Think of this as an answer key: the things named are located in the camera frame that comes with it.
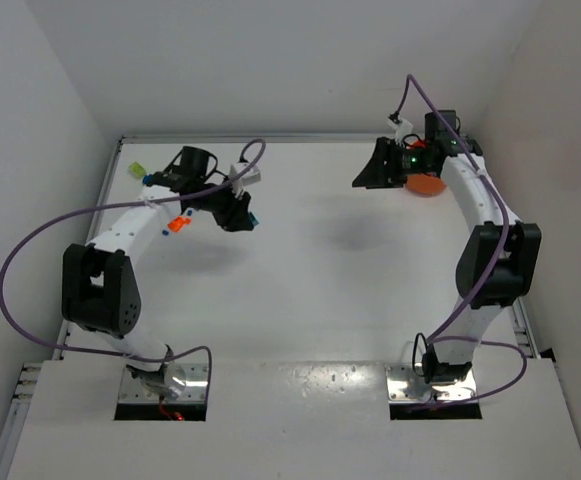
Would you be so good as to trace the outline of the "teal lego brick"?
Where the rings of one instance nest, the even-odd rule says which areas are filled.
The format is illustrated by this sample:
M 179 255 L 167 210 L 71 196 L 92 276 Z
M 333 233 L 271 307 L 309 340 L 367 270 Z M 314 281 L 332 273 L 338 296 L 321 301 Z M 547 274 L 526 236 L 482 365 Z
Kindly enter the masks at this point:
M 250 221 L 252 223 L 253 228 L 255 228 L 256 226 L 259 225 L 259 220 L 257 219 L 257 217 L 255 216 L 255 214 L 253 212 L 249 212 L 249 218 L 250 218 Z

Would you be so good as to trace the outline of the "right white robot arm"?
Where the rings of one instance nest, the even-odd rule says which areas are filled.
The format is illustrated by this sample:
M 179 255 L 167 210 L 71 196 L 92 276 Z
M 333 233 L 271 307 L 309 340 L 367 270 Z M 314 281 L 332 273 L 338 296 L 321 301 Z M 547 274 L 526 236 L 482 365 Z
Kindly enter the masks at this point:
M 394 113 L 393 137 L 380 137 L 355 188 L 402 188 L 415 176 L 440 179 L 466 221 L 469 237 L 455 270 L 458 299 L 441 326 L 424 337 L 417 373 L 428 384 L 454 383 L 502 310 L 528 294 L 542 233 L 505 203 L 487 172 L 479 143 L 460 132 L 455 111 L 426 114 L 423 135 Z

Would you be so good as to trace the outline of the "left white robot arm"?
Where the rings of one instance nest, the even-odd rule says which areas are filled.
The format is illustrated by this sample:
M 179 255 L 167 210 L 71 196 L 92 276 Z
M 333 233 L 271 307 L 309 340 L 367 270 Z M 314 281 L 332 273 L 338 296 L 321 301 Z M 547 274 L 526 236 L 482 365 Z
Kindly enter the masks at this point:
M 62 259 L 63 317 L 104 339 L 135 376 L 162 379 L 171 348 L 141 321 L 142 300 L 134 266 L 160 235 L 178 233 L 194 211 L 210 214 L 223 231 L 249 232 L 257 224 L 246 188 L 260 180 L 256 161 L 240 158 L 211 182 L 218 159 L 184 146 L 162 170 L 143 179 L 139 199 L 85 245 L 72 244 Z

